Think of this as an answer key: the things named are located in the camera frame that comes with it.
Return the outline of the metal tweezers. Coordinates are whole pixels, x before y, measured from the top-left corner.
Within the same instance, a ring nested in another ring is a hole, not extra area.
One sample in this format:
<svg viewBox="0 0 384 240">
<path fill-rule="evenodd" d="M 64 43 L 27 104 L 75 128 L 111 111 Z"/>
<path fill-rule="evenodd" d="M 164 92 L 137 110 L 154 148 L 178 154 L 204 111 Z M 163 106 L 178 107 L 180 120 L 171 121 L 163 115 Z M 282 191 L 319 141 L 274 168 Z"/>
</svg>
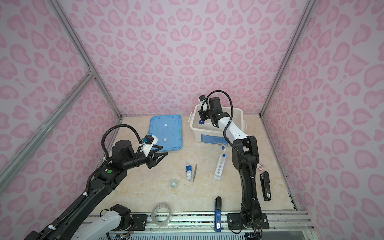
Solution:
<svg viewBox="0 0 384 240">
<path fill-rule="evenodd" d="M 195 179 L 196 179 L 197 168 L 198 168 L 198 164 L 195 164 L 194 171 L 193 171 L 193 183 L 195 182 Z"/>
</svg>

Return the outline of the white blue roll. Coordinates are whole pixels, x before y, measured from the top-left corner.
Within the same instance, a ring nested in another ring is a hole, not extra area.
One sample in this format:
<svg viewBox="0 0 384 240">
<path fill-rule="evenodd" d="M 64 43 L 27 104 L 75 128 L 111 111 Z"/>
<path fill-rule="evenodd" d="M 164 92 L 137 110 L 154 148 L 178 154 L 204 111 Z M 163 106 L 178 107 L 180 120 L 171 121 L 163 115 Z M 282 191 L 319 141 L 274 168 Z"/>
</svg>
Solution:
<svg viewBox="0 0 384 240">
<path fill-rule="evenodd" d="M 186 166 L 186 179 L 188 181 L 192 180 L 192 166 L 191 165 Z"/>
</svg>

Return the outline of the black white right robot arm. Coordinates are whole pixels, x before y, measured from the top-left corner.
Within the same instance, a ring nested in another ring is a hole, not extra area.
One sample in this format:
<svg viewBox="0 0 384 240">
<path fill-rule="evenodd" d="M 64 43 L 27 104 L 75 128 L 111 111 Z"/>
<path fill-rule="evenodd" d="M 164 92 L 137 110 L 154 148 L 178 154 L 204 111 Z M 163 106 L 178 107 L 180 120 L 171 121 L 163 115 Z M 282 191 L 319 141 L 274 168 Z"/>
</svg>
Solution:
<svg viewBox="0 0 384 240">
<path fill-rule="evenodd" d="M 230 103 L 230 113 L 224 112 L 219 97 L 214 93 L 224 94 Z M 212 125 L 223 131 L 225 141 L 232 148 L 232 163 L 240 174 L 242 187 L 241 223 L 247 229 L 252 229 L 255 237 L 262 236 L 262 209 L 257 195 L 256 173 L 260 162 L 257 139 L 245 134 L 233 121 L 234 106 L 228 93 L 215 90 L 208 96 L 199 97 L 201 108 L 198 111 L 200 123 L 211 120 Z"/>
</svg>

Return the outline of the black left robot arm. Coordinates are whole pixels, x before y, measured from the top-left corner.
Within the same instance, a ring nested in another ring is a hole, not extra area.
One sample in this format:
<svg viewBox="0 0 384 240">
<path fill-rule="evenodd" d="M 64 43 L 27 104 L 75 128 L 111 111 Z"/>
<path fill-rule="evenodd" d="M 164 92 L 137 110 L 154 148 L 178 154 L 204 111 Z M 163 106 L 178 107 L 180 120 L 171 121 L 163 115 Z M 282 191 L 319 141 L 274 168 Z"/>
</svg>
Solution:
<svg viewBox="0 0 384 240">
<path fill-rule="evenodd" d="M 139 147 L 135 151 L 129 140 L 116 142 L 112 148 L 112 154 L 106 148 L 105 140 L 115 129 L 128 128 L 136 136 Z M 87 179 L 83 193 L 50 225 L 39 233 L 30 232 L 27 240 L 70 240 L 82 238 L 79 227 L 95 207 L 128 175 L 127 171 L 146 165 L 149 169 L 157 166 L 167 153 L 161 152 L 162 146 L 158 145 L 158 138 L 154 135 L 146 135 L 141 138 L 138 132 L 130 125 L 119 124 L 108 129 L 102 139 L 101 147 L 105 153 L 104 162 L 94 170 Z"/>
</svg>

